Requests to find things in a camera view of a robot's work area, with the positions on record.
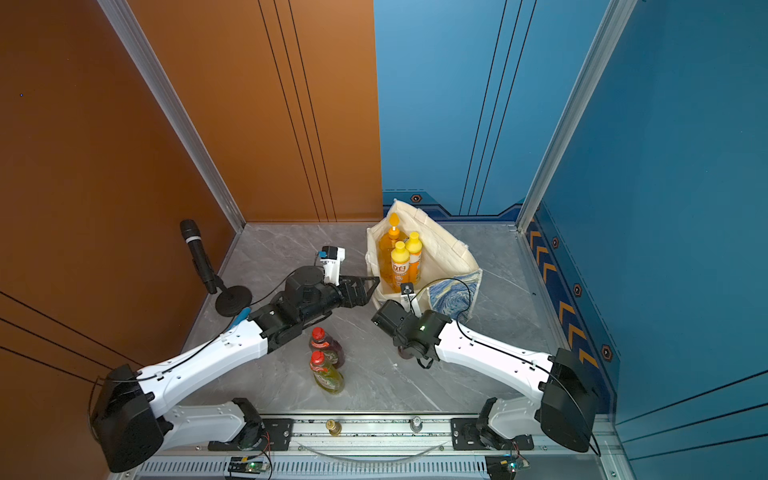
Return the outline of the starry night canvas tote bag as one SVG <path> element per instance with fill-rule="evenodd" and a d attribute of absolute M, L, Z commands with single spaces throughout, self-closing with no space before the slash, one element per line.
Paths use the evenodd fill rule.
<path fill-rule="evenodd" d="M 419 277 L 410 295 L 413 305 L 422 312 L 431 309 L 453 318 L 470 315 L 479 297 L 483 270 L 465 243 L 425 210 L 399 200 L 389 207 L 383 220 L 366 231 L 367 271 L 381 278 L 373 293 L 373 304 L 381 307 L 387 300 L 401 300 L 400 291 L 392 286 L 391 258 L 380 253 L 381 240 L 391 229 L 391 215 L 398 217 L 404 237 L 416 232 L 422 243 Z"/>

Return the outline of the orange bottle yellow cap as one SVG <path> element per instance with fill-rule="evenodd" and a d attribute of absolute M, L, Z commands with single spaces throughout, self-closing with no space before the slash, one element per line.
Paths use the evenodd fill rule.
<path fill-rule="evenodd" d="M 421 278 L 421 259 L 423 243 L 420 234 L 413 231 L 405 243 L 405 248 L 409 253 L 409 282 L 417 284 Z"/>
<path fill-rule="evenodd" d="M 400 292 L 402 285 L 410 282 L 410 252 L 403 241 L 397 241 L 391 251 L 392 287 Z"/>

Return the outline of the green soap bottle red cap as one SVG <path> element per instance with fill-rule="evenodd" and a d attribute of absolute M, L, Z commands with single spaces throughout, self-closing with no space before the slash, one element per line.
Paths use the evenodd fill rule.
<path fill-rule="evenodd" d="M 341 393 L 345 387 L 343 375 L 334 364 L 335 358 L 324 351 L 313 351 L 310 357 L 310 370 L 315 382 L 331 394 Z"/>

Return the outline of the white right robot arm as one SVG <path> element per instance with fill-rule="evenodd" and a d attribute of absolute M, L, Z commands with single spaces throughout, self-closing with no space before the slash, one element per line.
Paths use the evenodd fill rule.
<path fill-rule="evenodd" d="M 417 316 L 392 300 L 377 310 L 372 322 L 406 355 L 463 366 L 520 394 L 486 401 L 475 423 L 483 446 L 509 450 L 520 447 L 524 436 L 545 435 L 574 452 L 598 450 L 592 437 L 599 392 L 574 352 L 523 350 L 433 310 Z"/>

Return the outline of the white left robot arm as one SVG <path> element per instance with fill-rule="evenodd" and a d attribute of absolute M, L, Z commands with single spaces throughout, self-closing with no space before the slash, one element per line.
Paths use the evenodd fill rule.
<path fill-rule="evenodd" d="M 378 277 L 326 279 L 318 266 L 290 275 L 269 303 L 208 342 L 175 358 L 134 371 L 128 365 L 104 379 L 90 426 L 113 473 L 131 470 L 157 452 L 206 443 L 216 450 L 261 449 L 266 428 L 253 404 L 235 398 L 182 414 L 186 397 L 240 365 L 257 360 L 330 317 L 337 308 L 367 305 Z"/>

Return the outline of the dark red soap bottle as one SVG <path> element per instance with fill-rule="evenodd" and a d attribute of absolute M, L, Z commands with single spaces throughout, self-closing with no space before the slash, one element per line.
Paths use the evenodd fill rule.
<path fill-rule="evenodd" d="M 345 363 L 345 354 L 341 344 L 322 327 L 314 327 L 309 347 L 312 351 L 322 351 L 332 361 L 335 368 L 340 368 Z"/>
<path fill-rule="evenodd" d="M 398 348 L 398 355 L 401 358 L 405 359 L 405 360 L 409 360 L 409 359 L 413 359 L 414 358 L 414 354 L 413 354 L 413 352 L 411 351 L 410 348 L 399 347 Z"/>

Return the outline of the large orange dish soap bottle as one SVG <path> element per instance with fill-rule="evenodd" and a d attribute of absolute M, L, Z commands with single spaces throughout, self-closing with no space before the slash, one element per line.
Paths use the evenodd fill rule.
<path fill-rule="evenodd" d="M 406 235 L 401 230 L 397 213 L 388 216 L 387 232 L 381 236 L 377 245 L 377 259 L 382 281 L 390 290 L 394 289 L 391 253 L 397 242 L 405 241 Z"/>

